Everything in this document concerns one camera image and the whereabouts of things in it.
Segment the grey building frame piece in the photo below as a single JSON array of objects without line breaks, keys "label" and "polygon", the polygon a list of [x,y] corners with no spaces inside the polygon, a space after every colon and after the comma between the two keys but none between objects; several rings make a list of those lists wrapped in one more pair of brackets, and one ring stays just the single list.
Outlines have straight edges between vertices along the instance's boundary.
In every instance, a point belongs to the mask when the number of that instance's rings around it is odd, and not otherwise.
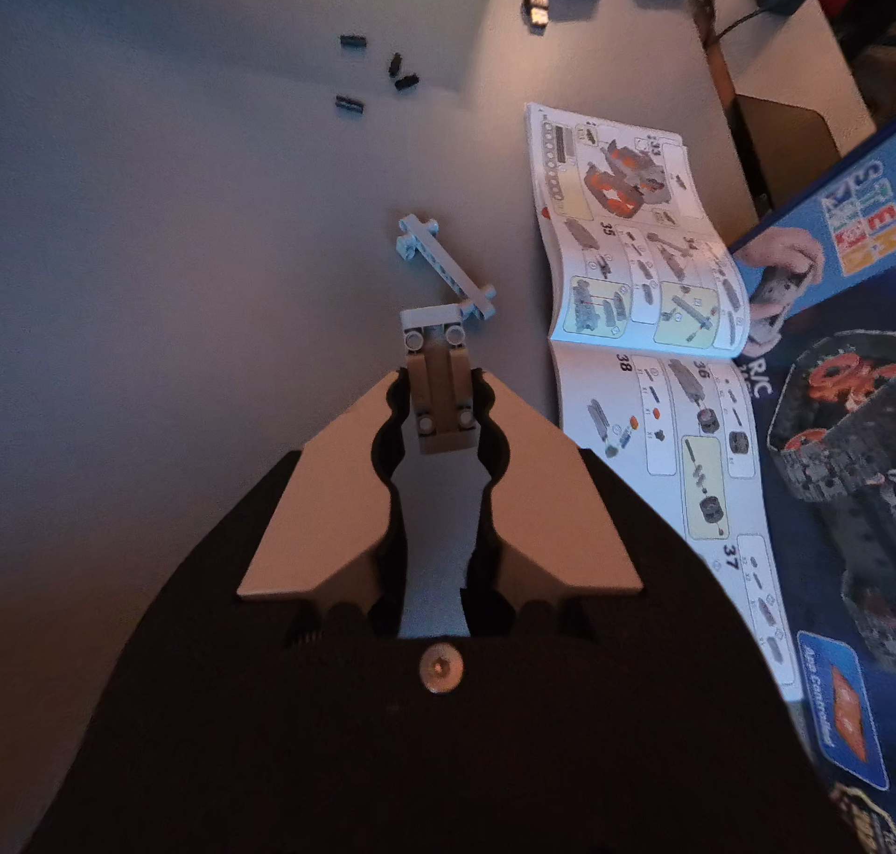
[{"label": "grey building frame piece", "polygon": [[401,311],[399,318],[421,454],[474,447],[477,424],[461,305]]}]

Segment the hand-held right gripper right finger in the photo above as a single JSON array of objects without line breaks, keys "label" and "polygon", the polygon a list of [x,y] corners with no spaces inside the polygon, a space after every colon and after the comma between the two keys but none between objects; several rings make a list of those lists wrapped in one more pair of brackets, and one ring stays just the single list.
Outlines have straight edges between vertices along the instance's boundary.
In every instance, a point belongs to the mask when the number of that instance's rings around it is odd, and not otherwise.
[{"label": "hand-held right gripper right finger", "polygon": [[462,587],[471,636],[510,634],[532,602],[563,613],[644,583],[577,445],[494,374],[472,372],[488,473]]}]

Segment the white table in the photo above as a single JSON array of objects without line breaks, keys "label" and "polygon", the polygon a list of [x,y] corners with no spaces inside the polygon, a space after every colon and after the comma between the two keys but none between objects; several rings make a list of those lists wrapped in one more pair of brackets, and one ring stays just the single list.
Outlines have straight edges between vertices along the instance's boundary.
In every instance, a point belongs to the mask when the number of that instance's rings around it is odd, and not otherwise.
[{"label": "white table", "polygon": [[705,52],[723,106],[735,96],[815,111],[840,154],[876,132],[852,70],[818,0],[789,17],[766,13],[708,43]]}]

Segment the grey long cross beam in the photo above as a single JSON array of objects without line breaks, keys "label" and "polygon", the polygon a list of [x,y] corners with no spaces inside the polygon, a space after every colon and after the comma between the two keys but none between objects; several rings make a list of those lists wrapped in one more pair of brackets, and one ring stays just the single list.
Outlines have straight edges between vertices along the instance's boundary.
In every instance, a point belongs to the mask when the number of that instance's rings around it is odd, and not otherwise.
[{"label": "grey long cross beam", "polygon": [[399,220],[400,235],[396,240],[398,255],[406,262],[420,255],[460,299],[462,317],[474,316],[485,321],[496,314],[496,288],[477,285],[462,269],[438,239],[439,223],[435,219],[421,221],[413,214]]}]

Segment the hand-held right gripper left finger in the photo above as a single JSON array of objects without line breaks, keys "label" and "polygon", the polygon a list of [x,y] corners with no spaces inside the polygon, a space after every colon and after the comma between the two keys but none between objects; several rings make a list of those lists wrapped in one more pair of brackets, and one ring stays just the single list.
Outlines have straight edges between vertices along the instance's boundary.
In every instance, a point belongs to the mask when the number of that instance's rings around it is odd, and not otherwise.
[{"label": "hand-held right gripper left finger", "polygon": [[358,607],[397,634],[407,535],[392,482],[405,456],[409,377],[393,370],[308,440],[238,587],[246,602],[306,602],[323,618]]}]

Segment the open instruction booklet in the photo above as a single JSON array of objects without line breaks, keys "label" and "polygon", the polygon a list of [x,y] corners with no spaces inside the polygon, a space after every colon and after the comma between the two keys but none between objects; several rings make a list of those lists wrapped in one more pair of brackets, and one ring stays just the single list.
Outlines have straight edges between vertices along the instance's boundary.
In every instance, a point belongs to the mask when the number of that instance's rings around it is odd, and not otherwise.
[{"label": "open instruction booklet", "polygon": [[804,697],[764,507],[753,398],[733,358],[744,280],[678,134],[529,103],[554,292],[562,430],[703,559],[787,702]]}]

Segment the blue toy kit box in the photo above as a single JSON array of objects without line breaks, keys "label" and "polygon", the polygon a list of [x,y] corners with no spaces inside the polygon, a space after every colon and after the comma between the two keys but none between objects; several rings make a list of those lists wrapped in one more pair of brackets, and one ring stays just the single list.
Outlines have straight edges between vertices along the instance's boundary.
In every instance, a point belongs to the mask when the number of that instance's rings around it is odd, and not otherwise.
[{"label": "blue toy kit box", "polygon": [[865,852],[895,850],[895,130],[735,246],[738,359],[811,758]]}]

